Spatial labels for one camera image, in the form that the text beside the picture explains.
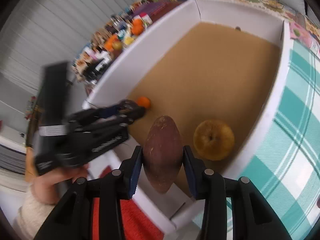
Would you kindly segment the left hand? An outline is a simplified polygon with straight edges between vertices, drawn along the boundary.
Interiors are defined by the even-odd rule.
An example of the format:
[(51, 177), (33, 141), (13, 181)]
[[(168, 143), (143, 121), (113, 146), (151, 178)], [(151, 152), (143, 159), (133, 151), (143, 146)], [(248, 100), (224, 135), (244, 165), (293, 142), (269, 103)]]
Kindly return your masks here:
[(71, 180), (74, 182), (80, 177), (86, 178), (89, 165), (85, 164), (79, 168), (56, 168), (50, 172), (36, 177), (33, 180), (31, 191), (33, 196), (41, 203), (55, 205), (60, 200), (56, 184)]

